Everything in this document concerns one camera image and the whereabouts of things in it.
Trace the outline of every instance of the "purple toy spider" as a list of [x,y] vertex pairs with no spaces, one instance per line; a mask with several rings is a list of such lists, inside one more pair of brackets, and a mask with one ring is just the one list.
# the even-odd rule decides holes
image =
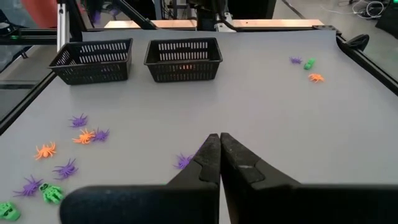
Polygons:
[[66,179],[68,177],[70,177],[71,175],[73,175],[79,168],[76,168],[74,166],[74,162],[76,159],[72,160],[72,162],[70,162],[70,159],[68,161],[68,164],[66,166],[56,166],[56,168],[60,168],[58,170],[53,170],[52,172],[58,172],[58,174],[60,175],[60,178],[54,178],[55,180],[63,180]]
[[174,167],[177,168],[177,169],[184,169],[189,164],[189,162],[191,161],[192,157],[193,156],[185,157],[182,154],[181,154],[181,156],[177,156],[178,165],[174,165]]
[[30,178],[32,178],[32,180],[25,178],[25,180],[27,180],[29,184],[24,185],[23,191],[21,192],[13,191],[14,193],[17,194],[14,197],[23,197],[23,196],[31,197],[35,195],[36,191],[39,189],[39,186],[42,184],[43,179],[36,181],[32,175],[30,175]]
[[97,128],[97,131],[94,131],[94,132],[95,133],[94,133],[93,141],[99,140],[99,141],[105,142],[106,138],[109,135],[109,129],[105,132],[102,130],[100,131],[100,129]]
[[83,117],[84,113],[81,114],[81,116],[79,118],[77,117],[73,117],[73,119],[69,119],[70,121],[72,121],[72,128],[78,128],[78,127],[82,127],[84,125],[87,124],[87,116]]
[[301,64],[303,62],[299,57],[289,57],[289,59],[292,64]]

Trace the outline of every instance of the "gray table surface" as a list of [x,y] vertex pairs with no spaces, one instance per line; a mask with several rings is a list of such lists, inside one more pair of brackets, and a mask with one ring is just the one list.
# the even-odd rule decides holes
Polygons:
[[[229,132],[303,183],[398,183],[398,98],[350,60],[329,31],[221,34],[108,31],[85,40],[134,38],[126,82],[68,86],[56,78],[0,136],[0,201],[22,211],[17,223],[54,224],[58,207],[12,198],[33,174],[66,193],[95,184],[164,184],[180,152],[194,153],[210,133]],[[210,82],[155,83],[143,65],[148,41],[217,37],[224,62]],[[309,72],[290,56],[315,57]],[[312,83],[321,73],[324,83]],[[86,113],[87,128],[110,128],[106,143],[75,144],[68,119]],[[57,154],[34,160],[35,146]],[[53,166],[76,157],[78,173],[53,180]],[[220,223],[228,223],[221,193]]]

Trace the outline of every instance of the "floor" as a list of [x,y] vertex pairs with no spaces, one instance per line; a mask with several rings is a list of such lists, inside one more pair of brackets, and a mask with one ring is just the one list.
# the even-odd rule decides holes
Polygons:
[[[398,79],[398,39],[375,27],[376,21],[358,17],[352,12],[352,5],[346,0],[286,0],[306,19],[319,19],[324,24],[333,25],[346,39],[359,34],[368,34],[370,41],[365,54],[381,66],[386,72]],[[355,10],[367,3],[361,2]]]

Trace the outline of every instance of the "black basket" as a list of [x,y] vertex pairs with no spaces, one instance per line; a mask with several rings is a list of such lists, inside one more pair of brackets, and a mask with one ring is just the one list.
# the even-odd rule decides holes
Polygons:
[[132,39],[65,44],[51,68],[68,85],[127,80]]
[[145,65],[155,82],[212,80],[223,61],[215,38],[152,40]]

